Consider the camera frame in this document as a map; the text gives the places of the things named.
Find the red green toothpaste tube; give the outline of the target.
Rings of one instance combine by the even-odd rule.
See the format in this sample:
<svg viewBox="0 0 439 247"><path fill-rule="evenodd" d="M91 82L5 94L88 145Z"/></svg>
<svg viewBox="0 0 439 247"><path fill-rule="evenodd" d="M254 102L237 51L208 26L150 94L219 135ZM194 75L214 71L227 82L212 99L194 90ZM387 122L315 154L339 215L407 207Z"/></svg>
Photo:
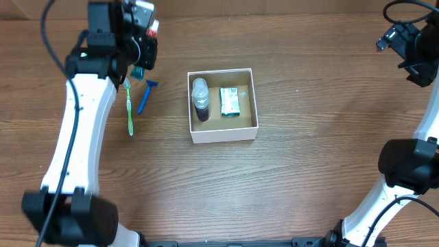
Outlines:
<svg viewBox="0 0 439 247"><path fill-rule="evenodd" d="M139 40L143 43L141 50L141 58L134 65L130 74L132 78L142 80L145 75L145 70L152 70L155 65L157 56L157 35L158 35L159 21L154 20L153 24L146 31L145 39Z"/></svg>

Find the clear bottle with dark liquid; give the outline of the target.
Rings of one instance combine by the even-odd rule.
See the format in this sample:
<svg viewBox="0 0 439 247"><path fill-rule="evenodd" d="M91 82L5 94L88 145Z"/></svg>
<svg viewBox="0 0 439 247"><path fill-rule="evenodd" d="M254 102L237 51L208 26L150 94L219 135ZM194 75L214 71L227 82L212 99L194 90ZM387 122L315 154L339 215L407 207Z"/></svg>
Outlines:
<svg viewBox="0 0 439 247"><path fill-rule="evenodd" d="M200 121L207 121L210 115L209 87L203 78L193 81L192 99Z"/></svg>

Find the green soap box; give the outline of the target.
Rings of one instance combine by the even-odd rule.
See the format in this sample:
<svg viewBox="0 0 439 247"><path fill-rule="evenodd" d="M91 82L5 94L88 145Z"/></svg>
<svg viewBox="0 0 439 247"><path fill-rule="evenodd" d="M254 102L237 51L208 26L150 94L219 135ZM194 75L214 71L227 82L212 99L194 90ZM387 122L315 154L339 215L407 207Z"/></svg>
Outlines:
<svg viewBox="0 0 439 247"><path fill-rule="evenodd" d="M219 93L221 102L221 116L240 116L241 109L239 106L238 88L220 88Z"/></svg>

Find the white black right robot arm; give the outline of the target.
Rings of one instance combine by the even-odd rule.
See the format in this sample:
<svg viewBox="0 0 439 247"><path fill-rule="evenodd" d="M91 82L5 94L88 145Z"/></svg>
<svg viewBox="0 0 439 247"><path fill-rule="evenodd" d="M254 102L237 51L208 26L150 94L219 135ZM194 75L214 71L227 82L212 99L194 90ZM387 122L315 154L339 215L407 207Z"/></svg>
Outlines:
<svg viewBox="0 0 439 247"><path fill-rule="evenodd" d="M318 246L382 246L377 237L392 218L409 202L438 188L438 13L426 19L421 30L396 22L377 41L379 51L389 47L402 57L399 66L409 73L407 80L433 86L424 117L412 138L392 139L384 145L377 182Z"/></svg>

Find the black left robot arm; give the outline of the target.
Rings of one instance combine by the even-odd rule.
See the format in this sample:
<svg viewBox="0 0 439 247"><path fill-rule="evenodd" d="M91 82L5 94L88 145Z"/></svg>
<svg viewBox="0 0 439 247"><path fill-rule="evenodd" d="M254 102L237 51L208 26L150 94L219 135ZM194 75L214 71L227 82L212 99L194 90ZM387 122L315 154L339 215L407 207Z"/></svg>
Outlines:
<svg viewBox="0 0 439 247"><path fill-rule="evenodd" d="M57 61L67 79L60 133L40 189L25 192L21 205L38 231L38 245L146 245L143 234L126 228L117 207L99 196L99 158L129 67L154 68L155 11L147 1L89 2L88 27Z"/></svg>

